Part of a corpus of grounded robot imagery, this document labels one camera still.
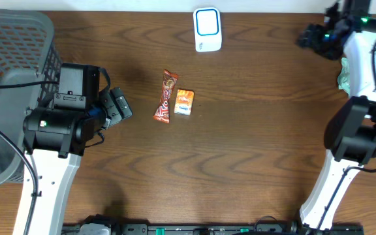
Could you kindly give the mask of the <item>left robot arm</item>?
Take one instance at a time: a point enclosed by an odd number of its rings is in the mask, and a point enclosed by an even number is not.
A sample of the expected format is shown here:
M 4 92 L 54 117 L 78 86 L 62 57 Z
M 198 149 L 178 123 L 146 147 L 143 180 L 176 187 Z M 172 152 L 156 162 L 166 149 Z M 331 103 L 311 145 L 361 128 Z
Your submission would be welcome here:
M 87 142 L 133 112 L 120 88 L 100 89 L 106 69 L 63 63 L 59 89 L 23 121 L 26 170 L 14 234 L 60 234 Z

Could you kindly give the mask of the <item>small orange box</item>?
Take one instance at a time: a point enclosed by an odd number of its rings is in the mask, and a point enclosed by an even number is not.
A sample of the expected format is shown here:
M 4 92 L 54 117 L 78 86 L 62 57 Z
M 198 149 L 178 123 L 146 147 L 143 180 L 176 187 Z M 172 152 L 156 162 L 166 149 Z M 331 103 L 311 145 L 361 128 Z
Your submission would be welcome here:
M 193 91 L 178 89 L 174 113 L 189 116 L 191 114 L 194 96 L 195 93 Z

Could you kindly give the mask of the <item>orange brown snack bag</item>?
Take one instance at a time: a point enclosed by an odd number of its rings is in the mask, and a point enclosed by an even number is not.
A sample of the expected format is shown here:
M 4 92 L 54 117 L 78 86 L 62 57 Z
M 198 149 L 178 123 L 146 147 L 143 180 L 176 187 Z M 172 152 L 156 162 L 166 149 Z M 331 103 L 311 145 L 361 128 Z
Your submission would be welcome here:
M 178 80 L 178 75 L 169 72 L 168 70 L 163 71 L 163 83 L 161 91 L 160 103 L 153 115 L 153 119 L 161 121 L 163 123 L 170 122 L 170 108 L 169 99 L 172 95 L 176 82 Z

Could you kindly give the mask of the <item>green white snack packet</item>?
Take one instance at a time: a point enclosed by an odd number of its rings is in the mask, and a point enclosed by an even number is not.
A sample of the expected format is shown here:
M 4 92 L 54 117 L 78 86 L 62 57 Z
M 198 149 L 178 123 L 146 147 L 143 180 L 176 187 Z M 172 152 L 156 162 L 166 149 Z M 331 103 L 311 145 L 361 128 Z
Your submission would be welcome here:
M 350 95 L 349 62 L 346 57 L 341 58 L 341 72 L 337 78 L 338 88 Z

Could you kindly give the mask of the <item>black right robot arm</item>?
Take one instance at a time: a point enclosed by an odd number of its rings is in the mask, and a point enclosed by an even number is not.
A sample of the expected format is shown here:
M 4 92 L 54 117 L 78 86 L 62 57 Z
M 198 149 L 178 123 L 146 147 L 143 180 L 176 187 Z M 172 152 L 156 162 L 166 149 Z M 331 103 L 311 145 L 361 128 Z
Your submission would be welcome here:
M 301 48 L 349 65 L 349 100 L 324 132 L 326 157 L 317 182 L 299 210 L 292 234 L 362 234 L 361 228 L 333 224 L 334 214 L 354 177 L 376 158 L 376 18 L 370 0 L 345 0 L 326 9 L 323 25 L 310 24 L 298 37 Z

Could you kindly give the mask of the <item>grey plastic mesh basket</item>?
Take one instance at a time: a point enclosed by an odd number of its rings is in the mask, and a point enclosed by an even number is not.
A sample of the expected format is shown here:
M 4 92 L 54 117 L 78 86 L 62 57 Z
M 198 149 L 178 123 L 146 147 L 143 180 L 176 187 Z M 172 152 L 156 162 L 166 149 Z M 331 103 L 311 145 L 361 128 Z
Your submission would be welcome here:
M 0 131 L 20 150 L 24 118 L 58 90 L 61 64 L 49 17 L 0 9 Z

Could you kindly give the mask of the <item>white barcode scanner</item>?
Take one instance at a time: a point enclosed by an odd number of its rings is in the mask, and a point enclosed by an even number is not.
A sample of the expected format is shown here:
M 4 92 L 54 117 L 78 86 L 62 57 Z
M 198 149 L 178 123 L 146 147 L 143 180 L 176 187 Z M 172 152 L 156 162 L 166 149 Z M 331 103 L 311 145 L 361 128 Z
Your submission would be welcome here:
M 195 50 L 215 52 L 222 47 L 220 12 L 215 7 L 198 8 L 193 12 Z

